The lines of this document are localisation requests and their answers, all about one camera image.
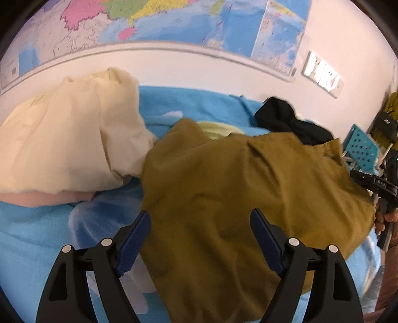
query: blue bedsheet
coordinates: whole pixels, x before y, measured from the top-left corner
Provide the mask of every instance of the blue bedsheet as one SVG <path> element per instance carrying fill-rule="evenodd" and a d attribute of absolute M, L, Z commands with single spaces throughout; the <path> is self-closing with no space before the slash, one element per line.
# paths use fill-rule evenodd
<path fill-rule="evenodd" d="M 254 113 L 262 103 L 242 97 L 198 90 L 141 87 L 140 112 L 158 137 L 181 117 L 218 121 L 240 127 L 248 135 L 267 133 L 254 128 Z M 0 202 L 0 285 L 25 323 L 34 323 L 40 296 L 51 267 L 65 244 L 77 249 L 94 246 L 129 225 L 140 210 L 143 192 L 138 180 L 120 189 L 103 192 L 92 202 L 76 207 L 24 208 Z M 368 278 L 380 267 L 376 236 L 368 239 L 347 261 L 361 295 Z M 168 323 L 166 308 L 139 256 L 121 278 L 126 294 L 142 323 Z M 99 323 L 107 319 L 98 297 L 95 278 L 88 282 Z M 304 315 L 308 294 L 303 295 L 295 323 Z"/>

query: black cloth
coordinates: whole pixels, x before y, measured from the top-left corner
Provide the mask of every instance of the black cloth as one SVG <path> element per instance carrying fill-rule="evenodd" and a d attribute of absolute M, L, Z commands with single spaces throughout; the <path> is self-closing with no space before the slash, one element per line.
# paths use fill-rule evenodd
<path fill-rule="evenodd" d="M 334 139 L 325 128 L 298 120 L 290 104 L 276 97 L 269 98 L 254 117 L 261 128 L 272 132 L 293 132 L 304 145 L 314 146 Z"/>

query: human hand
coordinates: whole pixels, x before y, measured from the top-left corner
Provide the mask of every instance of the human hand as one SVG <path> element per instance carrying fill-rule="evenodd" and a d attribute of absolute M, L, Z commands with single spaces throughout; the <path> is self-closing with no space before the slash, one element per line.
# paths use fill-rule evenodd
<path fill-rule="evenodd" d="M 398 211 L 393 211 L 390 212 L 386 215 L 383 216 L 383 214 L 379 211 L 380 206 L 377 202 L 376 204 L 376 220 L 375 220 L 375 226 L 376 226 L 376 234 L 380 235 L 382 233 L 386 226 L 384 225 L 384 222 L 394 222 L 398 223 Z M 393 246 L 396 246 L 398 244 L 398 225 L 395 225 L 394 227 L 394 232 L 392 233 L 392 238 L 390 242 L 390 248 Z"/>

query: yellow-green fabric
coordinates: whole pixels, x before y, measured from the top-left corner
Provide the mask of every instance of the yellow-green fabric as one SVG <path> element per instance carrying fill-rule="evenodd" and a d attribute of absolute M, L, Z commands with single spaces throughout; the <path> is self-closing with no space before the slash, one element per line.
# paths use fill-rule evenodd
<path fill-rule="evenodd" d="M 238 127 L 228 125 L 221 122 L 212 121 L 199 121 L 199 128 L 203 133 L 208 136 L 211 140 L 216 140 L 229 136 L 230 134 L 244 134 Z"/>
<path fill-rule="evenodd" d="M 390 116 L 398 121 L 398 92 L 394 92 L 391 94 L 390 98 L 387 101 L 386 106 L 384 107 L 384 112 L 388 112 Z M 380 130 L 372 130 L 371 135 L 373 139 L 381 146 L 388 148 L 388 146 L 391 144 L 391 142 L 388 140 L 388 138 L 381 133 Z M 394 143 L 392 146 L 394 149 L 398 149 L 398 141 Z"/>
<path fill-rule="evenodd" d="M 287 132 L 211 140 L 182 119 L 150 150 L 142 185 L 152 228 L 141 255 L 173 323 L 262 317 L 279 278 L 250 229 L 256 207 L 287 236 L 336 244 L 345 258 L 373 224 L 338 140 L 303 146 Z"/>

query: wall socket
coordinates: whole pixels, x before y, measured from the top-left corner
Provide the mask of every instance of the wall socket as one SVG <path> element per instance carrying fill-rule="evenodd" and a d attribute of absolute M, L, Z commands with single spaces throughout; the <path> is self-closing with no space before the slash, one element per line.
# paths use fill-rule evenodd
<path fill-rule="evenodd" d="M 317 83 L 337 99 L 344 87 L 341 76 L 318 54 L 310 51 L 303 69 L 303 75 Z"/>

